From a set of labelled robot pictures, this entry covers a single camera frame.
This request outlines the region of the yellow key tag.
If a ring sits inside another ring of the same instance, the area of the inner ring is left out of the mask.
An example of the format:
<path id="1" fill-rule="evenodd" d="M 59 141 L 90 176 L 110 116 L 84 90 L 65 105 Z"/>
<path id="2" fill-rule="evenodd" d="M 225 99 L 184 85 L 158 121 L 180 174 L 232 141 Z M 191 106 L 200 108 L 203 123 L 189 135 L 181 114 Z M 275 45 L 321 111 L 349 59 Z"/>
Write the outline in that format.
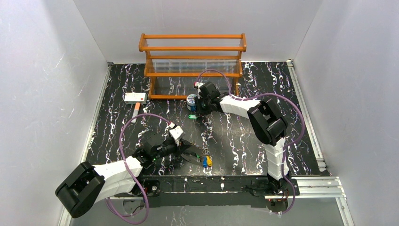
<path id="1" fill-rule="evenodd" d="M 212 167 L 213 163 L 212 163 L 212 160 L 211 160 L 210 156 L 207 156 L 206 159 L 207 159 L 207 165 L 209 167 Z"/>

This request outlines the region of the large silver carabiner keyring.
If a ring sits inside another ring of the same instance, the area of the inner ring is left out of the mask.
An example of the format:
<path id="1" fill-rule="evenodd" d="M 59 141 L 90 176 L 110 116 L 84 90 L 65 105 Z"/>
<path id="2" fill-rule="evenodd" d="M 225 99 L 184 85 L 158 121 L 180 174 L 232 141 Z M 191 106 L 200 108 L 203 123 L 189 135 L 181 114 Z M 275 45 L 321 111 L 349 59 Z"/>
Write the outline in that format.
<path id="1" fill-rule="evenodd" d="M 203 149 L 196 145 L 192 145 L 185 149 L 181 156 L 191 164 L 199 166 L 203 165 Z"/>

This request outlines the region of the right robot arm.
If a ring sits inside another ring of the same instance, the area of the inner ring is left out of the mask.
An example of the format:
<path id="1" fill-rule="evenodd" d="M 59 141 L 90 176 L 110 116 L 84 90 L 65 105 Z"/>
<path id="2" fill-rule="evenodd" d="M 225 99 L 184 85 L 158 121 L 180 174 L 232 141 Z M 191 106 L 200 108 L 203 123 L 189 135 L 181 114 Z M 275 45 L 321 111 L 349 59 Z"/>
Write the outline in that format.
<path id="1" fill-rule="evenodd" d="M 227 92 L 220 93 L 211 82 L 196 82 L 194 87 L 198 91 L 194 99 L 198 117 L 220 112 L 250 120 L 255 136 L 266 151 L 270 187 L 274 190 L 282 189 L 289 178 L 289 168 L 283 157 L 288 122 L 277 104 L 270 98 L 243 99 Z"/>

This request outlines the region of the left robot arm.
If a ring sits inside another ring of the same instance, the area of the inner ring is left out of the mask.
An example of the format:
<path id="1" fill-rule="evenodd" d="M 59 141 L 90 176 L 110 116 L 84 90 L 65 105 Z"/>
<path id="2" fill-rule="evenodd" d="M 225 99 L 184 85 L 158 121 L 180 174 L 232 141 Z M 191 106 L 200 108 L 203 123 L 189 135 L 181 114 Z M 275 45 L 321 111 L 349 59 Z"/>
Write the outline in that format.
<path id="1" fill-rule="evenodd" d="M 173 155 L 198 164 L 202 150 L 191 142 L 168 136 L 162 143 L 145 142 L 126 160 L 109 164 L 80 163 L 57 187 L 55 195 L 72 218 L 79 218 L 101 200 L 116 194 L 129 193 L 136 182 L 133 177 L 152 166 L 156 160 Z"/>

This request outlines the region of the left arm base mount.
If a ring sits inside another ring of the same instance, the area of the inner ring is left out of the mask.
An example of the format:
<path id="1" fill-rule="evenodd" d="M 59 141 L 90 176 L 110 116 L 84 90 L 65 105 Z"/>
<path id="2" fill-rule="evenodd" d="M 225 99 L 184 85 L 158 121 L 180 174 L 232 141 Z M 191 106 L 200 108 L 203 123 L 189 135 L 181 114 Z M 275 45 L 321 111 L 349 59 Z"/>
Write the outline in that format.
<path id="1" fill-rule="evenodd" d="M 160 194 L 160 181 L 159 180 L 144 180 L 141 183 L 146 195 L 148 197 L 157 197 Z M 118 193 L 115 197 L 142 197 L 142 191 L 135 185 L 130 192 Z"/>

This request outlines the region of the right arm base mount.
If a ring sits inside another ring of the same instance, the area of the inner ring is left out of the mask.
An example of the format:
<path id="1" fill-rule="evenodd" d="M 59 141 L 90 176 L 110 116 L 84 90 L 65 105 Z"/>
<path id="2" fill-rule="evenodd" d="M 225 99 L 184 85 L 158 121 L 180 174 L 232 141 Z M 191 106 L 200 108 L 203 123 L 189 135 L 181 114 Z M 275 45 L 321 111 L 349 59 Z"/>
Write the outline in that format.
<path id="1" fill-rule="evenodd" d="M 254 184 L 246 185 L 241 189 L 243 192 L 249 192 L 253 196 L 277 196 L 277 198 L 286 198 L 287 196 L 299 195 L 299 188 L 294 185 L 292 188 L 291 185 L 287 184 L 283 188 L 278 189 L 269 183 L 257 183 L 255 181 Z"/>

